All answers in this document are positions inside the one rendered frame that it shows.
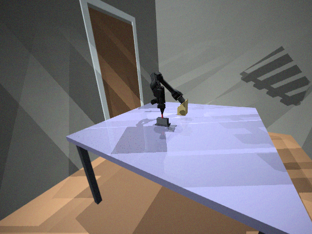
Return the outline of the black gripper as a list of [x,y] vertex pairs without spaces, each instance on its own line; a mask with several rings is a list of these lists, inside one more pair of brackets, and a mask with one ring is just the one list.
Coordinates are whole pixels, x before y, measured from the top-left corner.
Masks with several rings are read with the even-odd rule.
[[161,114],[163,114],[165,106],[165,95],[158,97],[158,105],[157,108],[160,109]]

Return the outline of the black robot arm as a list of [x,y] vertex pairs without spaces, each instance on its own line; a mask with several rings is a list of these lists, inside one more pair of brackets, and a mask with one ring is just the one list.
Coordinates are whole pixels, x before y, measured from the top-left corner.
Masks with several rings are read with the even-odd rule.
[[[150,75],[151,77],[151,84],[150,87],[152,89],[152,92],[154,93],[154,96],[156,97],[155,99],[151,100],[151,104],[158,104],[158,97],[165,95],[165,90],[164,87],[165,86],[172,94],[172,97],[177,101],[179,101],[181,104],[186,101],[182,96],[183,94],[176,90],[173,89],[164,79],[163,79],[163,75],[161,74],[161,72],[156,71],[156,72],[152,72],[152,74]],[[161,86],[160,83],[163,85]]]

